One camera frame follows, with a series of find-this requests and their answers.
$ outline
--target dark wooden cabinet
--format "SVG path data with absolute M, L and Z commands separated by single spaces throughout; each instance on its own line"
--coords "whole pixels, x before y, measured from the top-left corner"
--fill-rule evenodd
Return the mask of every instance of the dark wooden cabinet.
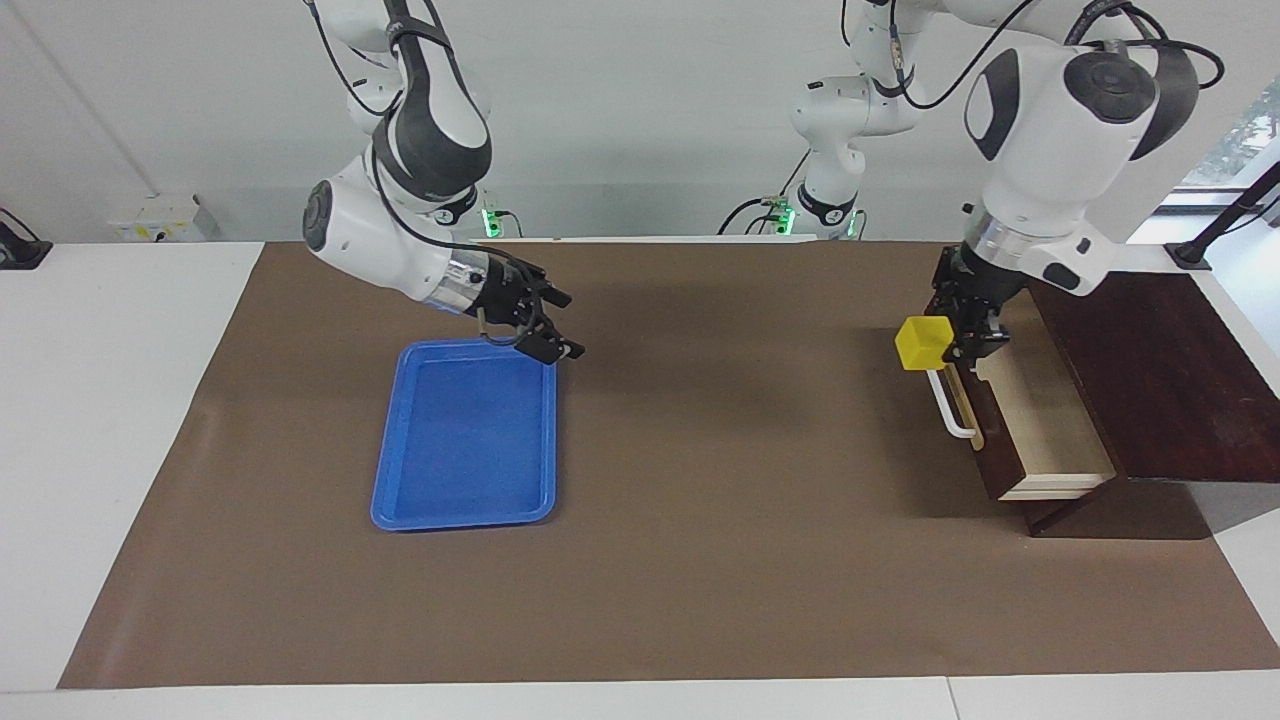
M 1019 502 L 1033 536 L 1194 539 L 1280 507 L 1280 398 L 1193 278 L 1117 273 L 1088 297 L 1030 296 L 1116 470 L 1076 500 Z M 1018 448 L 991 387 L 961 378 L 979 469 L 1002 487 Z

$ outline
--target yellow cube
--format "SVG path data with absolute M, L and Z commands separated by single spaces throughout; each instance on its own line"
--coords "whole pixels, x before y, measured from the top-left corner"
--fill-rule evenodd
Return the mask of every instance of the yellow cube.
M 951 320 L 942 315 L 914 315 L 902 323 L 893 345 L 904 370 L 941 370 L 947 366 L 942 354 L 955 337 Z

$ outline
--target white drawer handle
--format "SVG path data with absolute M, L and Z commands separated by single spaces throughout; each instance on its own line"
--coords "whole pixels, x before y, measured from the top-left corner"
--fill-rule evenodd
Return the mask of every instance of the white drawer handle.
M 947 393 L 942 389 L 942 377 L 938 375 L 937 370 L 925 370 L 929 375 L 929 387 L 933 388 L 933 400 L 938 401 L 938 413 L 942 414 L 942 424 L 947 427 L 947 432 L 952 437 L 960 439 L 973 439 L 978 436 L 978 430 L 965 428 L 956 421 L 955 414 L 951 410 L 951 402 L 947 401 Z

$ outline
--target white wall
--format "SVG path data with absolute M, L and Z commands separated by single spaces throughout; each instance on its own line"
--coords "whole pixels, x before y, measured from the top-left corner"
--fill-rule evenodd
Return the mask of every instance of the white wall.
M 1098 204 L 1116 237 L 1280 73 L 1271 3 L 1144 5 L 1231 73 Z M 835 0 L 438 6 L 494 95 L 489 187 L 531 234 L 714 231 L 804 150 L 787 122 L 804 83 L 851 69 Z M 938 18 L 920 81 L 950 82 L 986 32 Z M 298 0 L 0 0 L 0 202 L 56 240 L 110 237 L 110 210 L 148 186 L 198 192 L 230 238 L 296 237 L 308 188 L 364 143 Z M 865 142 L 869 237 L 957 234 L 983 173 L 961 105 Z

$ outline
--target black stand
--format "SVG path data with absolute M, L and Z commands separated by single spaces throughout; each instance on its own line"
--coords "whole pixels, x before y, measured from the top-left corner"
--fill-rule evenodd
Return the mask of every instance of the black stand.
M 0 223 L 0 270 L 35 270 L 52 249 L 52 242 L 23 240 Z
M 1228 206 L 1226 210 L 1222 210 L 1207 228 L 1196 236 L 1196 240 L 1189 242 L 1170 242 L 1165 245 L 1165 250 L 1174 259 L 1174 263 L 1184 270 L 1211 270 L 1212 268 L 1204 261 L 1204 252 L 1208 250 L 1208 246 L 1222 237 L 1222 233 L 1230 229 L 1236 220 L 1253 209 L 1277 184 L 1280 184 L 1280 163 L 1271 165 L 1267 172 L 1262 173 L 1262 177 L 1242 192 L 1240 197 Z

